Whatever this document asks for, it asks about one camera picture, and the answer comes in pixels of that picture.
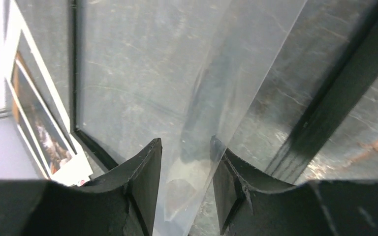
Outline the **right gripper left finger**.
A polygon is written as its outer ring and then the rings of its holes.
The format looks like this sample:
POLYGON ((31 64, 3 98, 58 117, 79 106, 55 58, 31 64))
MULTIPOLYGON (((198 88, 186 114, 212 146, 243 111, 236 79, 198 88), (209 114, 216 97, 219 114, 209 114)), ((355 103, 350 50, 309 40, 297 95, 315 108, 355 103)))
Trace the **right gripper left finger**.
POLYGON ((82 186, 43 180, 0 180, 0 236, 150 236, 162 144, 82 186))

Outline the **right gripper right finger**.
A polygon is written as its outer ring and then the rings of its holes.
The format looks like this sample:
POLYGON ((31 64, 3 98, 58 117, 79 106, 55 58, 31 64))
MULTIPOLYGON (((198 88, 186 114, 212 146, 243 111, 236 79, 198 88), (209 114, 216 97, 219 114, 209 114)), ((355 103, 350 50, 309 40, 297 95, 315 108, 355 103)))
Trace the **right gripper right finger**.
POLYGON ((292 185, 223 152, 213 187, 223 236, 378 236, 378 180, 311 180, 292 185))

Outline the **white mat board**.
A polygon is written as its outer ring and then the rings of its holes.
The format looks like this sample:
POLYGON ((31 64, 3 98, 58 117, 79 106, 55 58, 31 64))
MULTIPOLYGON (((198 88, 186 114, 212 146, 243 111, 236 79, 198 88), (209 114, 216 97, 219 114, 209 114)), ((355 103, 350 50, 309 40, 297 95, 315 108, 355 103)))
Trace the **white mat board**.
POLYGON ((50 109, 45 104, 42 95, 39 94, 38 88, 33 83, 30 76, 26 77, 27 82, 29 83, 29 86, 33 90, 34 94, 37 96, 38 101, 43 106, 43 109, 48 115, 52 126, 61 136, 62 141, 67 145, 69 154, 72 156, 72 159, 70 161, 65 161, 64 165, 55 173, 51 172, 49 166, 45 166, 41 170, 48 173, 49 180, 56 181, 66 186, 82 186, 90 180, 89 177, 93 174, 92 168, 87 160, 82 146, 79 144, 77 139, 73 137, 71 131, 69 130, 69 126, 71 124, 70 118, 17 2, 14 0, 9 1, 7 10, 7 28, 3 43, 3 65, 5 68, 4 78, 9 86, 15 104, 26 123, 29 132, 32 133, 32 126, 27 119, 18 95, 15 93, 15 88, 11 83, 14 66, 19 66, 22 72, 25 72, 26 70, 26 67, 22 65, 21 61, 17 58, 19 40, 21 36, 24 36, 30 49, 30 53, 33 56, 33 60, 38 66, 40 75, 43 77, 45 85, 49 90, 51 98, 56 106, 57 112, 61 117, 61 123, 58 123, 58 121, 51 114, 50 109))

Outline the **black picture frame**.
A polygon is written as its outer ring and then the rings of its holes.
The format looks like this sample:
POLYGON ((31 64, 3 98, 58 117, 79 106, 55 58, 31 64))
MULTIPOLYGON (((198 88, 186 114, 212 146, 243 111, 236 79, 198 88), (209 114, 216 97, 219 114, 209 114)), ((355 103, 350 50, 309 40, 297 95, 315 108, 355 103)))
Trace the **black picture frame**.
MULTIPOLYGON (((76 126, 77 4, 72 2, 73 129, 104 168, 113 160, 76 126)), ((378 75, 378 0, 305 0, 306 4, 226 146, 267 174, 295 182, 329 142, 378 75)))

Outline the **clear acrylic sheet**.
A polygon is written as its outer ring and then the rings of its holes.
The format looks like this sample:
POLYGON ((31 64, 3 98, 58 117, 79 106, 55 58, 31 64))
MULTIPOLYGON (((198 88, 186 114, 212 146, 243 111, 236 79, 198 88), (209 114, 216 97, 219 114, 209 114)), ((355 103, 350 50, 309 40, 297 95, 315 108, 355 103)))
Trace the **clear acrylic sheet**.
POLYGON ((118 163, 162 142, 152 233, 186 236, 304 0, 80 0, 76 126, 118 163))

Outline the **cat photo print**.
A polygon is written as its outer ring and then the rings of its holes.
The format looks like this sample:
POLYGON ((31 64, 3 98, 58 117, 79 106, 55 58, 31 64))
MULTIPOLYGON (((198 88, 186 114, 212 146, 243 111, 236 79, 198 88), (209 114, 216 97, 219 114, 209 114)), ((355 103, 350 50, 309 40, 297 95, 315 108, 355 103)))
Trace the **cat photo print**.
MULTIPOLYGON (((28 71, 19 61, 17 64, 23 73, 20 76, 22 120, 19 125, 29 142, 34 158, 47 172, 48 177, 59 182, 69 182, 68 164, 75 156, 73 149, 58 127, 28 71)), ((15 91, 11 77, 6 81, 13 98, 15 91)))

